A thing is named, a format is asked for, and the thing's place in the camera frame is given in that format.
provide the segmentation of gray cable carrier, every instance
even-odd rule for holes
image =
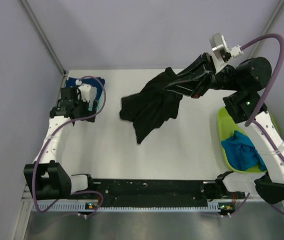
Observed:
[[[38,206],[40,210],[46,209],[52,201],[39,201]],[[48,211],[49,212],[92,212],[93,209],[85,209],[85,202],[77,201],[58,201]],[[198,207],[100,207],[98,212],[219,212],[217,202],[208,202],[207,206]]]

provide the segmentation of cable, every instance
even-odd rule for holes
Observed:
[[[262,133],[265,135],[265,137],[267,138],[267,140],[269,141],[269,143],[271,144],[272,148],[274,149],[274,151],[278,151],[275,143],[273,142],[272,138],[269,136],[269,134],[267,133],[267,131],[262,127],[261,124],[259,124],[257,121],[253,121],[253,123],[262,131]],[[284,156],[282,155],[282,153],[279,152],[278,154],[280,160],[284,163]],[[276,211],[278,211],[280,214],[284,215],[284,212],[282,212],[280,209],[276,208],[275,206],[271,205],[270,206],[272,208],[274,208]]]
[[[94,209],[94,211],[92,212],[89,212],[88,215],[84,215],[84,218],[85,219],[88,219],[90,218],[92,215],[94,215],[96,213],[96,211],[101,207],[101,205],[103,204],[104,202],[104,198],[103,198],[103,195],[98,192],[98,191],[93,191],[93,190],[87,190],[87,191],[78,191],[78,192],[75,192],[73,193],[72,195],[80,195],[80,194],[97,194],[98,195],[98,199],[99,199],[99,204],[96,206],[96,208]],[[44,230],[48,229],[51,225],[53,225],[54,223],[58,222],[60,219],[63,219],[65,217],[68,217],[68,216],[75,216],[75,215],[83,215],[83,214],[80,214],[80,213],[76,213],[76,212],[70,212],[70,213],[66,213],[64,215],[61,215],[60,217],[58,217],[57,219],[51,221],[49,224],[47,224],[45,226],[44,229],[42,230],[35,230],[35,226],[34,226],[34,220],[32,220],[32,233],[33,234],[40,234],[42,233]]]
[[[234,192],[232,192],[232,196],[233,196],[232,204],[235,206],[235,204],[236,204],[236,195],[235,195]]]
[[[250,193],[248,193],[246,195],[246,197],[244,198],[243,202],[241,202],[240,206],[238,206],[237,209],[235,209],[234,212],[232,213],[228,213],[227,216],[228,217],[232,217],[234,216],[235,214],[238,213],[238,211],[243,207],[243,205],[246,203],[246,201],[248,200],[248,197],[250,196]],[[217,215],[217,214],[206,214],[206,213],[201,213],[201,215],[205,215],[205,216],[210,216],[210,217],[218,217],[218,218],[223,218],[223,217],[226,217],[226,216],[223,216],[223,215]]]
[[[283,63],[283,60],[284,60],[284,38],[279,34],[270,33],[270,34],[266,34],[266,35],[263,35],[263,36],[259,36],[256,39],[249,41],[247,44],[243,45],[240,48],[241,51],[242,51],[242,50],[248,48],[249,46],[253,45],[254,43],[257,43],[261,40],[269,39],[269,38],[275,38],[276,40],[278,40],[278,43],[280,45],[280,53],[278,55],[278,59],[277,59],[274,71],[272,73],[272,76],[271,76],[270,80],[268,81],[268,84],[267,84],[263,94],[261,95],[261,98],[257,102],[251,116],[248,118],[248,120],[245,123],[246,127],[248,127],[254,121],[255,116],[258,114],[261,107],[263,106],[263,103],[265,102],[265,99],[266,99],[268,93],[270,92],[270,90],[273,86],[273,83],[275,82],[275,79],[276,79],[276,77],[277,77],[277,75],[278,75],[278,73],[279,73],[279,71],[282,67],[282,63]]]
[[[95,117],[96,115],[98,115],[104,108],[105,106],[105,103],[106,103],[106,92],[105,92],[105,88],[104,88],[104,85],[101,83],[101,81],[99,81],[96,77],[94,76],[84,76],[82,78],[80,78],[80,81],[82,81],[83,79],[87,79],[87,78],[91,78],[91,79],[95,79],[99,85],[102,87],[103,89],[103,92],[104,92],[104,101],[103,101],[103,105],[101,106],[101,109],[99,109],[95,114],[93,115],[90,115],[90,116],[86,116],[86,117],[80,117],[80,118],[76,118],[76,119],[73,119],[73,120],[70,120],[70,121],[67,121],[65,123],[63,123],[62,125],[60,125],[58,128],[55,129],[55,131],[53,131],[53,133],[51,134],[51,137],[54,137],[55,134],[62,128],[64,127],[65,125],[67,124],[70,124],[70,123],[74,123],[76,121],[83,121],[83,120],[87,120],[87,119],[91,119],[93,117]],[[38,155],[38,158],[36,159],[36,162],[35,162],[35,165],[34,165],[34,171],[33,171],[33,177],[32,177],[32,195],[33,195],[33,200],[34,200],[34,206],[36,208],[36,210],[40,213],[45,213],[47,212],[57,201],[58,199],[56,199],[55,201],[52,202],[52,204],[50,204],[46,209],[44,210],[40,210],[39,206],[38,206],[38,203],[37,203],[37,198],[36,198],[36,174],[37,174],[37,168],[38,168],[38,165],[39,165],[39,162],[48,146],[48,144],[50,143],[51,141],[51,138],[47,139],[47,141],[45,142],[43,148],[41,149],[39,155]]]

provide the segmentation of black cloth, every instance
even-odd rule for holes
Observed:
[[[177,75],[169,67],[149,81],[139,93],[121,99],[120,118],[133,122],[137,144],[165,121],[177,118],[182,95],[163,89],[175,80]]]

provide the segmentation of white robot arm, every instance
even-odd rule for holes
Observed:
[[[67,137],[75,124],[75,122],[71,124],[72,120],[85,118],[96,112],[96,102],[93,104],[93,111],[89,111],[90,91],[91,86],[88,84],[61,89],[59,104],[50,113],[49,127],[42,148],[48,139],[50,141],[39,160],[37,169],[36,192],[39,200],[67,198],[74,192],[88,188],[90,175],[84,172],[69,172],[63,168],[62,155]],[[61,125],[63,127],[53,135]],[[33,164],[27,164],[24,168],[30,190],[34,165],[39,157],[40,154],[36,156]]]

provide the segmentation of metal frame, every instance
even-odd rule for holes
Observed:
[[[61,62],[59,61],[53,47],[51,46],[48,38],[46,37],[41,25],[39,24],[32,8],[30,7],[29,3],[27,0],[18,0],[22,6],[22,8],[24,9],[24,11],[26,12],[27,16],[29,17],[29,20],[31,22],[31,24],[33,25],[35,31],[37,32],[37,34],[39,35],[39,38],[41,39],[42,43],[44,44],[49,56],[51,57],[51,59],[53,60],[55,66],[57,67],[57,69],[59,70],[59,72],[62,75],[62,82],[61,82],[61,86],[63,86],[65,84],[65,81],[67,79],[67,72],[64,69],[64,67],[62,66]],[[266,23],[266,25],[263,28],[263,31],[261,32],[261,35],[268,33],[272,26],[276,23],[276,21],[278,20],[279,16],[281,15],[281,13],[284,10],[284,0],[279,0],[278,4],[276,5],[276,8],[274,9],[272,15],[270,16],[268,22]],[[248,58],[253,58],[257,55],[258,51],[260,50],[260,48],[262,47],[262,42],[256,44],[254,46],[254,49],[252,50],[252,52],[249,54]],[[261,202],[262,199],[256,196],[252,196],[248,199],[248,202]],[[13,229],[13,234],[11,237],[11,240],[23,240],[26,234],[26,228],[29,222],[29,218],[30,218],[30,214],[33,208],[33,199],[32,196],[29,192],[28,187],[25,187],[24,190],[24,194],[22,197],[22,201],[20,204],[20,208],[18,211],[18,215],[16,218],[16,223]]]
[[[279,17],[281,16],[283,11],[284,11],[284,0],[279,0],[274,11],[273,11],[273,13],[272,13],[272,15],[271,15],[271,17],[269,18],[266,25],[264,26],[260,36],[268,34],[271,31],[272,27],[274,26],[276,21],[279,19]],[[258,52],[262,48],[263,43],[264,43],[264,40],[256,43],[253,47],[253,50],[248,55],[247,59],[251,59],[251,58],[256,57],[256,55],[258,54]]]
[[[44,44],[47,53],[49,54],[49,56],[51,57],[51,59],[53,60],[55,66],[57,67],[57,69],[59,70],[59,72],[61,73],[61,75],[64,77],[66,74],[66,70],[63,68],[61,62],[59,61],[52,45],[50,44],[48,38],[46,37],[46,34],[44,33],[40,23],[38,22],[31,6],[29,5],[27,0],[18,0],[18,2],[21,4],[22,8],[24,9],[26,15],[29,17],[29,20],[31,22],[31,24],[33,25],[35,31],[37,32],[40,40],[42,41],[42,43]]]

